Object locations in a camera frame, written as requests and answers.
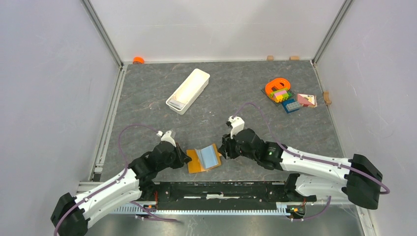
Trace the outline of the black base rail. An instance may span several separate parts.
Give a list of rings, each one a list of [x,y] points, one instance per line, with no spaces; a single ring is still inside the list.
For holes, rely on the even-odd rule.
[[[276,203],[315,202],[294,187],[273,181],[159,182],[139,201],[154,201],[157,210],[273,210]]]

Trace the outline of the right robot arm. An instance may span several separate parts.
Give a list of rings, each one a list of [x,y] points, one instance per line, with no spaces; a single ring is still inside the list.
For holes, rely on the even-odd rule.
[[[303,152],[263,141],[252,129],[224,135],[218,151],[229,159],[246,157],[267,170],[291,172],[284,187],[291,201],[331,196],[366,209],[379,206],[383,175],[364,155],[335,158]]]

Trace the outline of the orange round cap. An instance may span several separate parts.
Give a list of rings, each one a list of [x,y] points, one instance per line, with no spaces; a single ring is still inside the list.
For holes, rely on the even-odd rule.
[[[145,60],[142,57],[134,57],[132,63],[133,64],[144,64]]]

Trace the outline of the colourful brick block stack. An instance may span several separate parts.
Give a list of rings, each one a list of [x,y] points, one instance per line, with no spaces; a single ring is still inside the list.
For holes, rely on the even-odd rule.
[[[269,98],[275,103],[281,103],[290,99],[294,94],[288,89],[280,89],[269,94]]]

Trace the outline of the blue brick block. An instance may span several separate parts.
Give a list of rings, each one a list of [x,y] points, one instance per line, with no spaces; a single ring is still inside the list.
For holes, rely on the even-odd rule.
[[[287,114],[295,112],[301,108],[301,104],[295,99],[288,99],[283,101],[282,106]]]

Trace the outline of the wooden arch piece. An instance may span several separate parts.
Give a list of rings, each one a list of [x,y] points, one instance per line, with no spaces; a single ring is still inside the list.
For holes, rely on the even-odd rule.
[[[323,92],[323,99],[324,99],[324,102],[325,102],[325,104],[326,104],[327,106],[329,106],[329,105],[331,105],[331,104],[332,104],[332,101],[331,101],[331,99],[330,99],[330,95],[329,95],[329,92],[328,92],[328,91],[324,91],[324,92]]]

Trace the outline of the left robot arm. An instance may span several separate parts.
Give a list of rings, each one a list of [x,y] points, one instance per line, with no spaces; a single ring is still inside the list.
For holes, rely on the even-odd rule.
[[[82,194],[60,196],[51,215],[55,236],[84,236],[105,215],[139,198],[154,196],[153,179],[166,169],[177,169],[191,161],[178,146],[161,141],[152,151],[127,164],[110,180]]]

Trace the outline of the pink wooden puzzle block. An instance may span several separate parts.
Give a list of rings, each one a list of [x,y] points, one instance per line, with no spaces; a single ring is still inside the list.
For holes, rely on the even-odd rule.
[[[310,94],[297,94],[297,102],[303,107],[316,108],[318,106],[317,97]]]

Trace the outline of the orange card holder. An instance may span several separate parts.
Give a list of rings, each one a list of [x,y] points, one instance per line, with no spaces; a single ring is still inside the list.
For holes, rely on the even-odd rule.
[[[190,174],[206,172],[221,165],[221,154],[215,144],[202,149],[188,149],[186,154],[191,158],[187,164]]]

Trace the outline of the white rectangular tray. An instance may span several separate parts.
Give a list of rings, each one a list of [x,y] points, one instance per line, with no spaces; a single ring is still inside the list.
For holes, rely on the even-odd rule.
[[[200,96],[209,83],[210,75],[198,68],[194,69],[191,74],[183,81],[183,83],[174,91],[174,93],[166,100],[166,105],[180,115],[184,115],[194,101]],[[185,106],[181,110],[177,110],[168,104],[168,101],[175,99]]]

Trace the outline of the silver credit card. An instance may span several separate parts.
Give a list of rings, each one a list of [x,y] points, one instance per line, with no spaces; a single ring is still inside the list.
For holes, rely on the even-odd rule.
[[[168,104],[172,107],[174,107],[177,110],[181,110],[184,108],[185,104],[181,103],[179,101],[176,101],[175,99],[171,99],[168,101]]]

